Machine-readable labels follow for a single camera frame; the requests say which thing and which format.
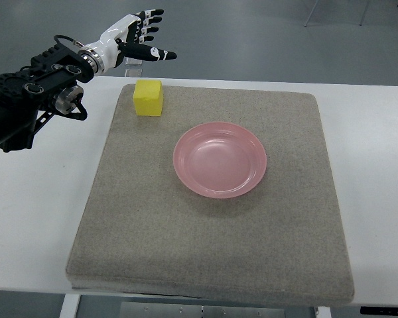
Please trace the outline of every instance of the plastic plate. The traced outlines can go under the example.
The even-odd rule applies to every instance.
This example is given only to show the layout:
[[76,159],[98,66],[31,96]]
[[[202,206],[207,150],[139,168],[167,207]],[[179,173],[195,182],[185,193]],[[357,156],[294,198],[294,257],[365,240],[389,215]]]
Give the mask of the plastic plate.
[[187,131],[177,142],[172,160],[186,187],[218,199],[252,190],[267,168],[267,155],[258,138],[225,122],[205,123]]

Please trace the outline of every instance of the gray cushion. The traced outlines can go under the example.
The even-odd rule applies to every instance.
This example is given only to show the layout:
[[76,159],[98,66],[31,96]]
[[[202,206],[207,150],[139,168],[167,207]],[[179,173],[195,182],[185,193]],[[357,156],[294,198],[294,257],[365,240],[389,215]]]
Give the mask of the gray cushion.
[[[257,305],[348,303],[354,285],[314,96],[164,86],[161,117],[123,88],[66,269],[74,288]],[[245,127],[267,152],[249,193],[210,199],[172,167],[188,129]]]

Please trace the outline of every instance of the chair leg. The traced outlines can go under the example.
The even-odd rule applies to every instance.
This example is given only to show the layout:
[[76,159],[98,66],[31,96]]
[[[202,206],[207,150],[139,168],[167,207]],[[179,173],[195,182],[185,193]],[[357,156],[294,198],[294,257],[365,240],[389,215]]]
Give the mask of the chair leg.
[[315,3],[314,6],[312,7],[311,13],[310,13],[309,17],[307,18],[307,20],[306,20],[306,22],[305,22],[305,24],[304,24],[304,27],[306,27],[306,25],[308,24],[309,20],[311,19],[311,16],[312,16],[312,14],[314,13],[314,10],[316,9],[317,4],[318,4],[319,1],[320,1],[320,0],[316,0],[316,3]]
[[369,4],[370,4],[370,0],[367,0],[367,3],[365,4],[365,9],[364,9],[363,15],[361,16],[360,25],[363,25],[365,14],[367,13],[367,9],[369,8]]

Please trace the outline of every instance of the robotic arm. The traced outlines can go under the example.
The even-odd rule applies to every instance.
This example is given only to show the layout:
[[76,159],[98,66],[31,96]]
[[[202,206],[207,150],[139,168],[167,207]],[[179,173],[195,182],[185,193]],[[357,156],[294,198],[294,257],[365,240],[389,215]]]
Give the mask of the robotic arm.
[[[139,60],[172,60],[174,52],[144,45],[158,31],[163,10],[127,15],[108,28],[97,42],[83,45],[67,36],[54,37],[56,45],[31,59],[16,73],[0,75],[0,148],[4,152],[33,145],[34,135],[54,116],[85,120],[83,89],[94,76],[120,65],[124,57]],[[70,50],[60,39],[80,48]]]

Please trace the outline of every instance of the yellow cube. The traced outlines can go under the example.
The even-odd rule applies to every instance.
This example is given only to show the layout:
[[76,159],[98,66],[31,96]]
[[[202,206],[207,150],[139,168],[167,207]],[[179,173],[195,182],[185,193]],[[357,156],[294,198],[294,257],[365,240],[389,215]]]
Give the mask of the yellow cube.
[[135,84],[133,102],[137,116],[160,116],[164,102],[161,81],[138,79]]

